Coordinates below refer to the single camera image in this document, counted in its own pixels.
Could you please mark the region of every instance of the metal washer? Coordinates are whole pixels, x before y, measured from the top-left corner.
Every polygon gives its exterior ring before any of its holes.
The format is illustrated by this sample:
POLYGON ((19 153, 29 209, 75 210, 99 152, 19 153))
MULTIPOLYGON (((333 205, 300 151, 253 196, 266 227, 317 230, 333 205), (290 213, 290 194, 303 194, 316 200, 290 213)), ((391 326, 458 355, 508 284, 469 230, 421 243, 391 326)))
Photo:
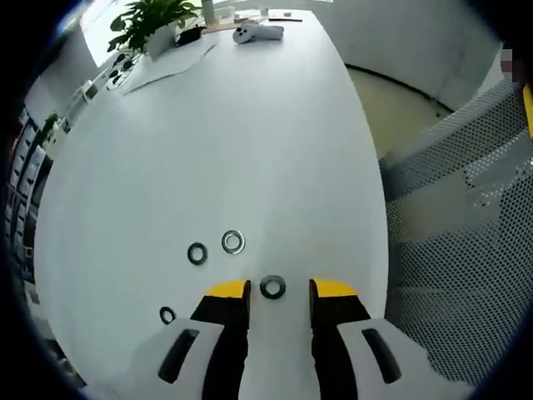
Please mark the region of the metal washer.
POLYGON ((246 239, 242 236, 242 233, 236 230, 227 231, 222 235, 222 248, 226 253, 238 254, 242 251, 244 246, 247 244, 246 239), (230 238, 239 239, 239 245, 237 247, 229 247, 228 242, 230 238))

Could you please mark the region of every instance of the gray mesh panel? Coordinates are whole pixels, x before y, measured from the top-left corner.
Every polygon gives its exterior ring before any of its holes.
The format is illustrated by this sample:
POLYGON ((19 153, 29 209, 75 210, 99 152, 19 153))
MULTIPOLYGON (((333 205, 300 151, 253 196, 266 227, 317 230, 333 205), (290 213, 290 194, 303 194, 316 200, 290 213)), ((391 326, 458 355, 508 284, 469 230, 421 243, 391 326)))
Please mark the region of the gray mesh panel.
POLYGON ((521 92, 507 82, 381 162, 386 318, 449 379, 483 380, 533 294, 532 163, 521 92))

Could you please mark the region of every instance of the white table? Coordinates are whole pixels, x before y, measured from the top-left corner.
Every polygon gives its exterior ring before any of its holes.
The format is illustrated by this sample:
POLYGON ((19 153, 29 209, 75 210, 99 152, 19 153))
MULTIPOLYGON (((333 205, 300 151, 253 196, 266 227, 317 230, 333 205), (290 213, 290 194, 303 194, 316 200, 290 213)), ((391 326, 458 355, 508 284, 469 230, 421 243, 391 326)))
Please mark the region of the white table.
POLYGON ((308 280, 386 302, 386 211, 376 151, 342 61, 310 12, 283 42, 232 32, 190 71, 123 96, 101 92, 68 135, 42 196, 36 281, 50 326, 88 383, 125 370, 204 292, 252 280, 242 398, 318 399, 308 280), (232 256, 222 234, 238 229, 232 256), (187 248, 204 243, 195 267, 187 248), (258 284, 282 275, 279 300, 258 284))

